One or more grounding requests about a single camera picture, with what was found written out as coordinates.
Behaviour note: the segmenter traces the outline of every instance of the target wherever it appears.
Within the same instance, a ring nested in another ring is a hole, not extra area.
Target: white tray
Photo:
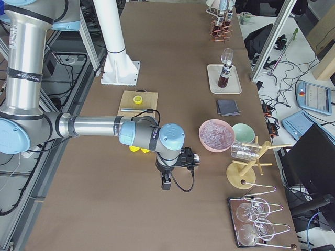
[[[209,64],[207,66],[210,91],[214,94],[240,94],[242,88],[235,66],[232,66],[231,68],[227,86],[225,88],[220,88],[218,86],[222,67],[222,64]]]

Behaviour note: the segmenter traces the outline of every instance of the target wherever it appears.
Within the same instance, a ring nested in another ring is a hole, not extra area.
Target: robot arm
[[[82,135],[118,136],[122,144],[157,152],[162,189],[171,185],[174,167],[193,171],[199,157],[182,146],[177,124],[157,126],[152,117],[72,116],[39,108],[42,63],[48,29],[78,29],[79,0],[6,0],[10,17],[6,100],[0,106],[0,152],[16,154],[48,140]]]

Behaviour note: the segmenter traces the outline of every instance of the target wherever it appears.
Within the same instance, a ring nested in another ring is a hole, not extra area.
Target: white desk
[[[248,22],[245,22],[243,25],[240,25],[241,31],[242,31],[242,36],[245,39],[248,34],[251,32],[258,30],[259,28],[264,27],[265,25],[268,25],[270,23],[275,22],[275,17],[252,17],[249,19]],[[286,34],[287,39],[289,40],[290,37],[292,36],[294,30],[296,28],[299,28],[297,23],[293,18],[289,18],[280,33]],[[270,54],[270,60],[277,60],[280,51],[278,50],[272,50]],[[315,54],[313,49],[310,47],[309,43],[307,42],[306,38],[302,34],[302,32],[299,30],[296,39],[291,42],[289,47],[286,50],[286,55],[287,55],[287,60],[295,63],[295,64],[302,64],[306,62],[310,62],[315,58]],[[309,64],[305,65],[300,65],[299,66],[302,71],[307,71]],[[278,85],[275,86],[273,84],[273,81],[269,77],[260,77],[259,80],[263,81],[263,86],[264,88],[261,88],[259,91],[260,95],[268,95],[272,98],[276,97],[277,92],[279,91],[280,87],[281,89],[286,89],[288,86],[285,83],[282,83],[280,85],[281,79],[285,77],[285,70],[291,69],[292,67],[283,63],[279,63],[278,67],[274,71],[274,75],[278,78]],[[302,73],[299,71],[297,67],[294,67],[292,71],[287,72],[287,78],[294,78],[298,75],[301,75]],[[325,87],[329,87],[330,89],[334,90],[335,87],[331,80],[327,81],[317,81],[313,77],[311,71],[309,71],[306,75],[304,75],[300,80],[304,80],[306,82],[322,85]],[[277,114],[274,113],[274,116],[278,118],[279,121],[282,119],[298,112],[301,110],[301,108],[298,107],[296,99],[295,99],[295,91],[290,91],[285,93],[286,99],[288,101],[288,104],[291,106],[290,108],[278,104],[276,106]],[[260,96],[261,99],[268,99],[267,97]],[[332,92],[332,100],[335,100],[335,92]],[[335,121],[335,112],[333,111],[333,114],[330,116],[324,116],[316,112],[312,112],[307,110],[307,112],[317,118],[320,118],[322,120],[325,120],[327,122],[330,121]],[[280,125],[281,128],[279,129],[278,133],[279,136],[274,138],[273,143],[274,144],[284,144],[284,143],[291,143],[295,144],[295,140],[291,137],[291,135]],[[335,126],[328,124],[325,125],[325,128],[335,135]],[[306,231],[302,231],[297,233],[300,237],[302,237],[303,241],[306,241]],[[312,246],[312,248],[319,247],[319,246],[324,246],[326,244],[333,244],[335,245],[335,233],[334,231],[324,231],[320,228],[313,228],[309,230],[309,240],[311,243],[313,243],[315,246]],[[302,244],[302,248],[308,249],[307,245]]]

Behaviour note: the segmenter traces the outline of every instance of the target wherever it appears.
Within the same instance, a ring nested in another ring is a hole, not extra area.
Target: blue electronic device
[[[299,140],[307,130],[316,123],[327,134],[329,139],[335,144],[334,136],[323,126],[316,122],[307,112],[299,111],[282,120],[283,127],[292,135],[295,140]]]
[[[306,110],[331,115],[330,89],[320,85],[301,81],[296,89],[297,102]]]

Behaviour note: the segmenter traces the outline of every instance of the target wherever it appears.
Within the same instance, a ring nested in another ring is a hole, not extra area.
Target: light blue joint cap
[[[10,4],[13,6],[24,6],[28,4],[32,4],[36,0],[4,0],[6,4]]]
[[[125,121],[120,130],[119,141],[124,145],[132,145],[135,139],[135,122]]]
[[[165,124],[159,131],[159,139],[170,150],[180,150],[184,145],[185,133],[178,124]]]
[[[60,30],[60,31],[79,31],[80,30],[80,21],[55,22],[51,29],[52,30]]]
[[[5,22],[7,24],[11,23],[10,18],[7,16],[7,14],[2,14],[0,15],[0,21]]]
[[[0,118],[0,152],[17,154],[30,148],[28,134],[17,123]]]

